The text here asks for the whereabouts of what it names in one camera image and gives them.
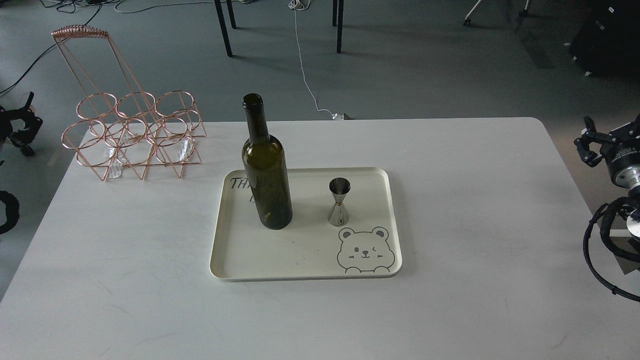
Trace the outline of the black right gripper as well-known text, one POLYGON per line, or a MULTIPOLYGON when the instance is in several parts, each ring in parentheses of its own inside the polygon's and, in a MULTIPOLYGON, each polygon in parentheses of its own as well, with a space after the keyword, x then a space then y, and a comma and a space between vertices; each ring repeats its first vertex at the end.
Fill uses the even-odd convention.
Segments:
POLYGON ((617 181, 619 174, 629 167, 639 167, 638 122, 628 122, 608 132, 607 135, 611 137, 612 142, 604 142, 591 117, 584 116, 583 123, 585 128, 582 130, 582 137, 574 139, 574 146, 581 161, 588 167, 598 166, 604 157, 612 181, 617 181), (600 154, 590 150, 590 144, 593 142, 601 145, 600 154))

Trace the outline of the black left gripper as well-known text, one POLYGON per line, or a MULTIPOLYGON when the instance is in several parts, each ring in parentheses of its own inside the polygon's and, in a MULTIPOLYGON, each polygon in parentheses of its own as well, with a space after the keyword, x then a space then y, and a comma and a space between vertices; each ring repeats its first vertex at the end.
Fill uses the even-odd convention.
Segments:
POLYGON ((34 141, 43 124, 43 120, 35 116, 31 109, 34 96, 35 93, 30 91, 25 105, 18 109, 7 111, 4 107, 0 107, 0 146, 5 145, 7 138, 15 147, 25 147, 34 141), (14 131, 11 121, 18 119, 24 122, 24 126, 14 131))

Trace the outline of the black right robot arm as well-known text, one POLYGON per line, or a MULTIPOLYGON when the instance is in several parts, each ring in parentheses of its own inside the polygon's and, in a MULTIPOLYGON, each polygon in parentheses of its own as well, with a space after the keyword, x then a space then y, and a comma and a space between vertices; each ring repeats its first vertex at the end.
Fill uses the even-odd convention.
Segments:
POLYGON ((613 185, 626 189, 629 207, 639 221, 640 139, 639 117, 606 133, 596 130, 594 120, 583 117, 585 128, 574 139, 574 146, 583 163, 596 167, 604 161, 613 185))

